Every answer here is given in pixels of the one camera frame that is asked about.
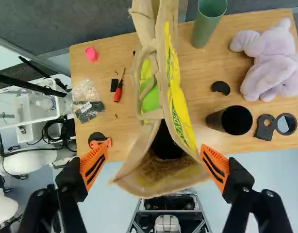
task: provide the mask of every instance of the stuffed elephant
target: stuffed elephant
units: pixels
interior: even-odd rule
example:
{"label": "stuffed elephant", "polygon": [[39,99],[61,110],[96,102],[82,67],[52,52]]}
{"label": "stuffed elephant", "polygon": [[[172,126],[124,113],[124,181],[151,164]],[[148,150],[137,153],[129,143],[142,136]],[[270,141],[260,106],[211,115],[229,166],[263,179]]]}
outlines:
{"label": "stuffed elephant", "polygon": [[240,31],[232,39],[230,50],[255,58],[240,89],[246,101],[298,95],[298,54],[290,26],[290,19],[282,18],[262,34]]}

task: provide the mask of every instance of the jute bag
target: jute bag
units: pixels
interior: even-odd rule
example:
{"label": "jute bag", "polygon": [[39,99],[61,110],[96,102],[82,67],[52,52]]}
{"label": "jute bag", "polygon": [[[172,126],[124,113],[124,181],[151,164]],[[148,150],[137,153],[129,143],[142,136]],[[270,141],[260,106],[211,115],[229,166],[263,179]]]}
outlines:
{"label": "jute bag", "polygon": [[[136,116],[142,126],[127,159],[110,180],[110,183],[143,198],[179,191],[208,179],[180,88],[176,51],[179,0],[153,1],[159,3],[156,19],[150,0],[133,0],[129,10],[142,44],[132,66]],[[149,77],[144,77],[144,64],[151,66]],[[145,81],[148,84],[140,91]],[[144,112],[142,101],[154,85],[158,92],[157,108]],[[180,158],[160,159],[150,148],[161,119],[165,119],[172,139],[183,150]]]}

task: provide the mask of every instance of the green tennis ball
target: green tennis ball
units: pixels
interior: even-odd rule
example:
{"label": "green tennis ball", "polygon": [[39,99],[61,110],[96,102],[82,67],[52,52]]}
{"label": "green tennis ball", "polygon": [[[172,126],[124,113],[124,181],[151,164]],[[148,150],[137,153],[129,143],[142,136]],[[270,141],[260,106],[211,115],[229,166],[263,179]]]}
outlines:
{"label": "green tennis ball", "polygon": [[[140,93],[150,83],[151,78],[146,79],[140,84]],[[155,110],[159,107],[159,92],[157,82],[154,83],[152,89],[143,98],[141,109],[144,113]]]}

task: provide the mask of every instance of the green tube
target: green tube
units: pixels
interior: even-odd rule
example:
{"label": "green tube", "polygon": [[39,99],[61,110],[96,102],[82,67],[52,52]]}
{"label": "green tube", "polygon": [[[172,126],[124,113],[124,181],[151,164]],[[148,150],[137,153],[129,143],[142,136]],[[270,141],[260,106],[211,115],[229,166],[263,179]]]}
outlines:
{"label": "green tube", "polygon": [[191,44],[202,48],[213,34],[220,18],[227,10],[227,0],[199,0],[196,20],[194,21]]}

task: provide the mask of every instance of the plastic bag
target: plastic bag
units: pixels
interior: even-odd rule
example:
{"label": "plastic bag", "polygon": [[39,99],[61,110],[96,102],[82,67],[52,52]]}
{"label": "plastic bag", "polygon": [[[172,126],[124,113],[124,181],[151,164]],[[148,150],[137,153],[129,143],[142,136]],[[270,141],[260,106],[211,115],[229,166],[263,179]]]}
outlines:
{"label": "plastic bag", "polygon": [[105,112],[105,106],[89,79],[84,79],[72,90],[73,110],[82,124]]}

